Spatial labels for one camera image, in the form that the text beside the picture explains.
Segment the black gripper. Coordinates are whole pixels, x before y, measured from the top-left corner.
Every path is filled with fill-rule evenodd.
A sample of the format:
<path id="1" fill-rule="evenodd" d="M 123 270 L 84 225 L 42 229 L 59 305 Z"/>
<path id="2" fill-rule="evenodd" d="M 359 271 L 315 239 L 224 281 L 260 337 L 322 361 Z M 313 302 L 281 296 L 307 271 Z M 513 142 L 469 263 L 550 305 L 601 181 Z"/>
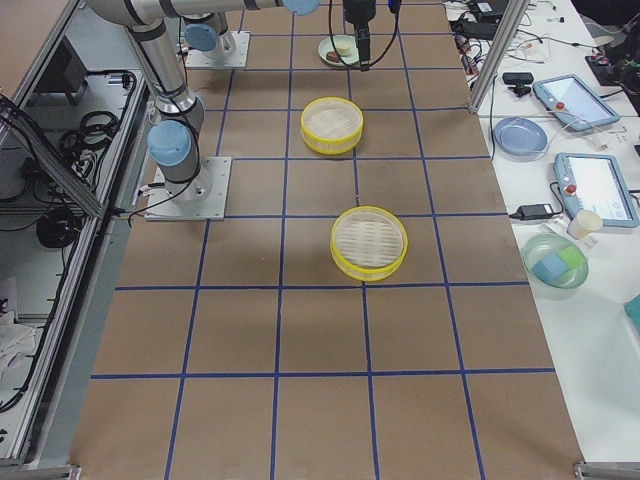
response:
<path id="1" fill-rule="evenodd" d="M 359 70 L 370 69 L 370 30 L 369 22 L 375 18 L 375 0 L 344 0 L 343 16 L 355 33 L 358 51 Z"/>

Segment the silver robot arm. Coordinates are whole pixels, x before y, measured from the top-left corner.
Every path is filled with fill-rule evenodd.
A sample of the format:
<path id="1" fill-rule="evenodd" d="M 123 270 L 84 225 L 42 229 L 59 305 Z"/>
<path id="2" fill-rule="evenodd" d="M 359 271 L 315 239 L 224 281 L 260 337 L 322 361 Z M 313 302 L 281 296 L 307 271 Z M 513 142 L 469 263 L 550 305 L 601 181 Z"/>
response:
<path id="1" fill-rule="evenodd" d="M 371 58 L 369 23 L 375 18 L 374 1 L 344 1 L 344 20 L 353 27 L 351 35 L 330 32 L 320 42 L 319 55 L 331 66 L 367 71 Z M 190 69 L 226 70 L 246 66 L 250 33 L 229 28 L 224 13 L 191 15 L 182 18 L 180 57 Z"/>
<path id="2" fill-rule="evenodd" d="M 200 202 L 210 194 L 211 183 L 198 151 L 204 105 L 187 85 L 178 59 L 177 42 L 165 20 L 179 18 L 187 29 L 187 43 L 197 51 L 225 56 L 221 43 L 231 38 L 226 14 L 284 7 L 308 15 L 317 1 L 91 1 L 102 19 L 122 27 L 128 36 L 145 80 L 155 95 L 158 111 L 147 136 L 147 148 L 160 168 L 169 198 L 179 204 Z"/>

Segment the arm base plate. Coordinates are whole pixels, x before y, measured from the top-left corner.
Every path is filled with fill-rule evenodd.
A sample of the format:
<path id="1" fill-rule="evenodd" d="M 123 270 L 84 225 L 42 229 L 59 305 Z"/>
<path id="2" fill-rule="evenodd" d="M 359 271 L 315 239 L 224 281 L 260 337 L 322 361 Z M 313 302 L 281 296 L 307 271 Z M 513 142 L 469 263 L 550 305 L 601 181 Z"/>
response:
<path id="1" fill-rule="evenodd" d="M 154 181 L 163 183 L 163 186 L 151 190 L 151 207 L 144 211 L 144 217 L 149 221 L 223 220 L 231 168 L 231 157 L 202 159 L 199 175 L 184 193 L 170 200 L 180 188 L 176 184 L 166 184 L 161 169 L 157 167 Z"/>
<path id="2" fill-rule="evenodd" d="M 229 70 L 246 67 L 250 33 L 227 31 L 218 35 L 215 30 L 189 29 L 186 33 L 189 53 L 186 67 L 191 70 Z"/>

